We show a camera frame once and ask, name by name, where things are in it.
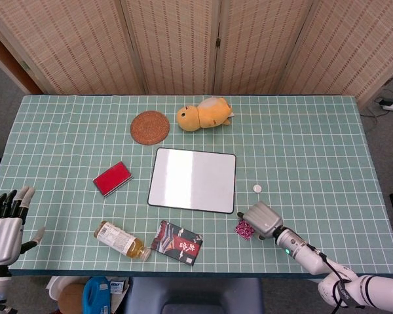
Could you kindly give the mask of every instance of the humanoid robot hand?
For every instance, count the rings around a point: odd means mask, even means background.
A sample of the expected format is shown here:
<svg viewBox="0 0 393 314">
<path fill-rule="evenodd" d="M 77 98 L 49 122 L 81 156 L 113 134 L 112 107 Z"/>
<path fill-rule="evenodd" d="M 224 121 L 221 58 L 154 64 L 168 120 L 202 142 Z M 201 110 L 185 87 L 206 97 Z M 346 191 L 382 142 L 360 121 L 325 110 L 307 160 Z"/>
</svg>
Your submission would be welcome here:
<svg viewBox="0 0 393 314">
<path fill-rule="evenodd" d="M 22 234 L 34 188 L 23 187 L 19 192 L 0 195 L 0 266 L 13 264 L 27 250 L 41 241 L 45 227 L 39 229 L 35 237 L 22 244 Z"/>
</svg>

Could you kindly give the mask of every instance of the cork coaster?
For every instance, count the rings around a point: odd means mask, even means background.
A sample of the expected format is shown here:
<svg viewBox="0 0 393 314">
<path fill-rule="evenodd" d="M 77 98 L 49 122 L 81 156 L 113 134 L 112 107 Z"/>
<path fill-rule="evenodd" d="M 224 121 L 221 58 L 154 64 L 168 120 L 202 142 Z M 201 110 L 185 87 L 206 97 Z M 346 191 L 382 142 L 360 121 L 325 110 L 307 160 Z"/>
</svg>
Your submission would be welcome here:
<svg viewBox="0 0 393 314">
<path fill-rule="evenodd" d="M 169 129 L 169 120 L 164 114 L 158 111 L 145 111 L 133 119 L 130 133 L 136 142 L 154 145 L 168 136 Z"/>
</svg>

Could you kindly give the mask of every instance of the red box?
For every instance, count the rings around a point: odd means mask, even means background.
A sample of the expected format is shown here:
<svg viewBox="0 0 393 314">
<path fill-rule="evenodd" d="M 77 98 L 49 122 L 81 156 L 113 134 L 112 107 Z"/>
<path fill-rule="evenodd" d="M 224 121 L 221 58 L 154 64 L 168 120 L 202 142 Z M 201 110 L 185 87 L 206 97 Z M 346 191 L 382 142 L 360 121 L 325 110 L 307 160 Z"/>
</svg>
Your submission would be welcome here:
<svg viewBox="0 0 393 314">
<path fill-rule="evenodd" d="M 131 179 L 131 172 L 129 172 L 123 162 L 119 162 L 94 179 L 93 183 L 102 195 L 106 197 Z"/>
</svg>

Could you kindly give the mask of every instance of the table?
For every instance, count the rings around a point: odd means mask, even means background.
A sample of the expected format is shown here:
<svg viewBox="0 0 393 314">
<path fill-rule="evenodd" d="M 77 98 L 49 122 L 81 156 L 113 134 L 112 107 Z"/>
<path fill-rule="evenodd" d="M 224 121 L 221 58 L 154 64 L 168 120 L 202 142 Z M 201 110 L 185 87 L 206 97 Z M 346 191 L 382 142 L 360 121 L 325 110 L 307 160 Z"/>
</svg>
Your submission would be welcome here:
<svg viewBox="0 0 393 314">
<path fill-rule="evenodd" d="M 235 113 L 230 126 L 183 132 L 176 111 L 205 97 L 24 97 L 0 166 L 0 191 L 34 186 L 24 240 L 43 225 L 47 231 L 13 273 L 308 277 L 273 240 L 235 234 L 236 212 L 262 200 L 330 259 L 357 273 L 393 274 L 392 230 L 353 97 L 225 97 Z M 171 123 L 159 145 L 130 136 L 132 119 L 146 110 Z M 234 213 L 148 206 L 158 147 L 235 154 Z M 120 160 L 134 179 L 103 198 L 92 180 Z M 255 184 L 262 193 L 253 192 Z M 146 245 L 163 219 L 202 234 L 204 243 L 193 267 L 155 252 L 143 263 L 94 238 L 103 219 Z"/>
</svg>

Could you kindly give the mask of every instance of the stuffed duck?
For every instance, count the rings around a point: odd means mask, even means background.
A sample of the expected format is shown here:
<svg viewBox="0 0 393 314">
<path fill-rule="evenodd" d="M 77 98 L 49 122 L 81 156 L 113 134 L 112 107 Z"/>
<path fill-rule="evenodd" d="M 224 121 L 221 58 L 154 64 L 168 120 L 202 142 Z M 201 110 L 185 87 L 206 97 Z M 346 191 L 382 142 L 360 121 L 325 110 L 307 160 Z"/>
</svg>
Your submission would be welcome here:
<svg viewBox="0 0 393 314">
<path fill-rule="evenodd" d="M 224 98 L 211 97 L 198 106 L 185 106 L 176 114 L 176 121 L 185 131 L 196 131 L 199 128 L 213 128 L 224 124 L 228 126 L 232 116 L 231 106 Z"/>
</svg>

